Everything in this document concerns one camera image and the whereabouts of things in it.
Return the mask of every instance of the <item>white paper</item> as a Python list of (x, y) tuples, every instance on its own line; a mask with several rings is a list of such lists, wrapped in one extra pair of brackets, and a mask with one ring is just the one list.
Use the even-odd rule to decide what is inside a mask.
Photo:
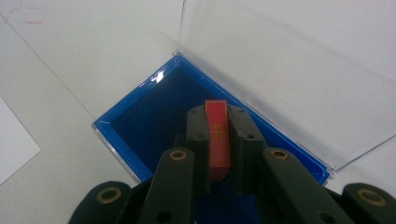
[(0, 185), (40, 151), (40, 147), (0, 97)]

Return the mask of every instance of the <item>clear plastic box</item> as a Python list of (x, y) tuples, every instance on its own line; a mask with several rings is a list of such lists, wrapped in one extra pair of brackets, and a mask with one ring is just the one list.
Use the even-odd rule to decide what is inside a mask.
[[(321, 4), (294, 11), (293, 3), (185, 0), (170, 61), (110, 108), (94, 129), (127, 170), (145, 180), (175, 134), (183, 132), (184, 113), (205, 99), (226, 99), (249, 111), (270, 146), (294, 153), (325, 183), (396, 136), (396, 80), (352, 60), (338, 50), (342, 45), (294, 28), (293, 13), (300, 22), (332, 21), (310, 24), (320, 30), (315, 25), (337, 23), (335, 12), (350, 9)], [(285, 15), (293, 13), (272, 13), (280, 7)], [(328, 7), (323, 17), (314, 10), (321, 7)], [(366, 16), (380, 17), (378, 10)]]

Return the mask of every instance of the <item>blue surface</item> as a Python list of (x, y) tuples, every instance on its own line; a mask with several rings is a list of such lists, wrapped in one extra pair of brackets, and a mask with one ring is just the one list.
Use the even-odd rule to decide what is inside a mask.
[[(293, 153), (320, 183), (329, 176), (320, 161), (306, 153), (260, 115), (242, 104), (185, 58), (175, 56), (109, 109), (94, 126), (143, 181), (155, 172), (162, 153), (173, 146), (177, 133), (186, 132), (187, 111), (205, 100), (227, 100), (245, 108), (270, 147)], [(253, 198), (235, 196), (229, 180), (198, 196), (198, 223), (260, 223)]]

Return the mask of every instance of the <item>red block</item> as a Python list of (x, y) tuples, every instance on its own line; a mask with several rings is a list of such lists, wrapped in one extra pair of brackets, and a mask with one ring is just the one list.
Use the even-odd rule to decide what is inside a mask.
[(206, 120), (210, 130), (209, 178), (221, 181), (231, 167), (226, 101), (206, 101)]

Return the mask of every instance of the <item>brass screw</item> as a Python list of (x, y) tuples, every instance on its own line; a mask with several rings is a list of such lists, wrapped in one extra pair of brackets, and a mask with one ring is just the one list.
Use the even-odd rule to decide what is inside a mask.
[[(114, 195), (112, 195), (111, 197), (104, 197), (105, 193), (108, 192), (113, 192)], [(102, 204), (106, 204), (106, 203), (113, 203), (114, 201), (116, 201), (119, 197), (121, 196), (121, 190), (119, 188), (116, 187), (109, 187), (106, 189), (102, 189), (97, 195), (96, 195), (96, 201), (98, 201), (99, 203)]]
[(378, 207), (383, 207), (383, 206), (387, 205), (387, 201), (385, 200), (385, 198), (373, 190), (359, 189), (358, 195), (365, 202), (367, 202), (371, 205), (378, 206)]
[(277, 149), (271, 151), (271, 156), (279, 161), (285, 161), (289, 158), (288, 153)]
[(174, 161), (181, 161), (181, 160), (186, 159), (187, 154), (184, 151), (176, 150), (176, 151), (171, 152), (170, 157)]

